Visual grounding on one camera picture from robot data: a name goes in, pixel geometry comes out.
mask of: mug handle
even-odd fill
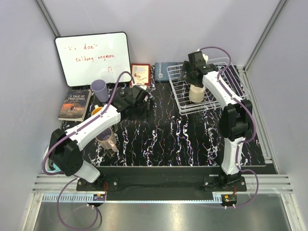
[[[112,151],[114,151],[116,153],[117,147],[116,147],[115,143],[113,143],[111,140],[108,140],[108,144],[110,144]]]

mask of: black marble tabletop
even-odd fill
[[[215,166],[221,163],[224,139],[218,133],[221,109],[194,115],[180,116],[168,82],[154,83],[154,68],[151,68],[152,85],[148,89],[153,103],[153,115],[147,121],[123,120],[112,127],[117,139],[118,151],[104,150],[93,139],[82,151],[84,159],[95,166]],[[109,94],[113,86],[108,86]],[[117,94],[129,91],[122,83]],[[91,97],[86,118],[94,106],[102,104]],[[62,129],[71,128],[80,122],[63,121]],[[243,165],[263,166],[264,157],[259,140],[244,144]]]

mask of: white wire dish rack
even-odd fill
[[[219,70],[223,69],[229,62],[227,57],[208,60],[207,64],[215,64]],[[192,113],[208,111],[211,109],[220,108],[218,101],[213,94],[206,89],[205,98],[200,103],[193,103],[189,100],[190,84],[185,79],[179,81],[180,71],[182,65],[175,65],[167,67],[169,82],[177,102],[180,115],[188,115]],[[245,84],[241,81],[236,69],[230,65],[222,74],[221,77],[228,84],[228,86],[242,99],[249,95],[249,91]]]

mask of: wall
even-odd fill
[[[52,33],[35,1],[0,1],[0,224],[20,230],[67,92]]]
[[[220,46],[244,65],[279,0],[44,2],[61,36],[125,31],[133,63],[182,62],[198,48]]]
[[[308,1],[289,1],[248,70],[280,172],[308,227]]]

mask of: reflective metal surface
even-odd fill
[[[239,195],[239,204],[249,199]],[[81,203],[61,203],[65,222],[85,228],[95,219],[95,211]],[[239,209],[211,208],[196,204],[109,204],[99,207],[100,221],[92,230],[102,231],[290,231],[279,195],[258,195],[247,207]],[[42,203],[36,231],[66,231],[57,217],[56,203]]]

